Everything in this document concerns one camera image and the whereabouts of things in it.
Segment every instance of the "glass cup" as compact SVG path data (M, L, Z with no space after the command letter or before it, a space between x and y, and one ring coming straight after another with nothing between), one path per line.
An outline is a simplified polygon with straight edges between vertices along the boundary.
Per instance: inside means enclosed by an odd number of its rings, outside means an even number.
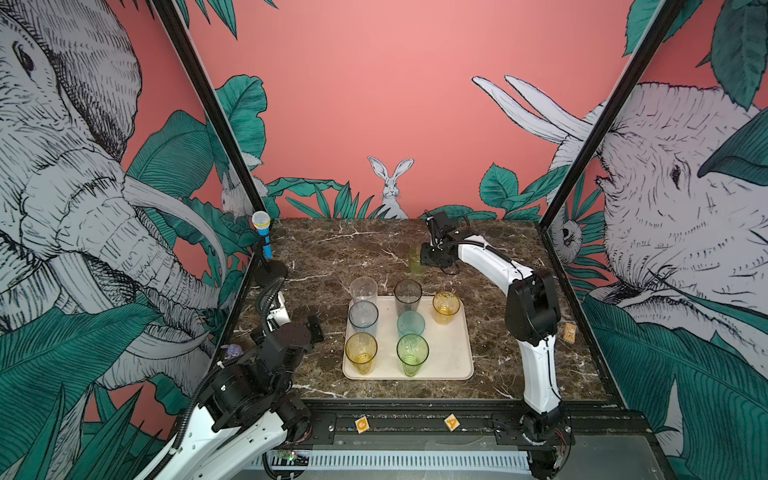
M429 345L420 335L410 333L397 342L397 356L406 376L414 376L429 356Z
M368 375L373 368L373 358L379 350L376 339L370 333L355 333L346 341L344 351L346 358L355 366L358 372Z
M349 323L356 332L376 332L376 320L379 319L379 309L368 300L353 303L347 313Z
M422 299L422 286L415 280L400 280L395 285L395 306L398 318L410 310L419 308Z
M352 300L355 303L363 301L376 303L376 296L379 295L379 284L373 278L361 276L349 284L349 293L352 294Z
M452 322L460 308L462 308L462 302L455 293L437 292L432 299L432 313L438 325L448 325Z
M422 265L422 245L417 243L408 250L408 268L414 275L424 275L427 273L427 267Z
M403 312L403 314L397 318L397 333L401 337L409 335L410 333L421 335L424 333L425 326L426 322L424 321L422 314L414 312L413 310Z

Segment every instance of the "marble table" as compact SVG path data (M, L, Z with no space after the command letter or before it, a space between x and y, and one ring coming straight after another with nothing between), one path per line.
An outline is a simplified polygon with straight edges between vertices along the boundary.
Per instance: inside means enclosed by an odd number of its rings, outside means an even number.
M510 257L532 268L551 269L533 223L500 220L473 224L485 239ZM505 295L477 270L459 262L460 273L448 275L430 268L410 273L409 247L429 241L422 220L283 219L273 226L275 258L290 270L283 288L293 321L320 318L326 340L316 345L294 375L294 387L304 397L521 399L524 390L520 352L504 324ZM418 280L425 295L454 291L465 304L475 374L468 380L350 380L342 373L349 283L358 276L379 282L379 295L392 295L405 278ZM230 343L253 346L250 332L258 325L256 297L251 287ZM558 386L563 399L603 400L606 394L589 349L577 331L575 343L561 338L566 323L575 323L562 293L555 351Z

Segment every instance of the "beige tray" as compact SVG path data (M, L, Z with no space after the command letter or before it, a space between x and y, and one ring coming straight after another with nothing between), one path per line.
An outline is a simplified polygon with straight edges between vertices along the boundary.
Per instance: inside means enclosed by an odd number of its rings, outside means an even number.
M379 320L376 331L372 333L379 344L379 350L373 359L373 368L368 375L362 375L346 358L344 352L343 372L353 380L466 380L475 372L472 363L472 350L469 346L467 319L464 303L456 313L456 318L448 325L438 325L432 318L432 296L423 296L417 311L424 316L426 327L422 336L429 344L429 357L422 368L413 377L402 372L400 359L397 358L397 312L394 296L379 296L376 306L379 308ZM347 322L344 342L354 334L352 325Z

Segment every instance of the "microphone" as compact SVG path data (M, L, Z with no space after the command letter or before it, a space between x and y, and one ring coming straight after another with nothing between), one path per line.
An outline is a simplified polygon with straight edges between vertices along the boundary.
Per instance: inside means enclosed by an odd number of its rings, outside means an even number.
M270 245L270 215L265 211L258 211L250 218L253 222L253 226L259 232L259 235L264 237L264 258L272 260L272 246Z

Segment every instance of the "microphone head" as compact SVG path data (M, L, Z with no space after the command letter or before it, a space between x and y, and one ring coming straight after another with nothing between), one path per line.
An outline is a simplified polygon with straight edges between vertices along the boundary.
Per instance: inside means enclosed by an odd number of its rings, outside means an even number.
M270 219L270 215L265 211L258 211L253 214L253 216L250 218L250 221L253 222L253 226L257 230L266 230L270 227L270 222L272 221Z

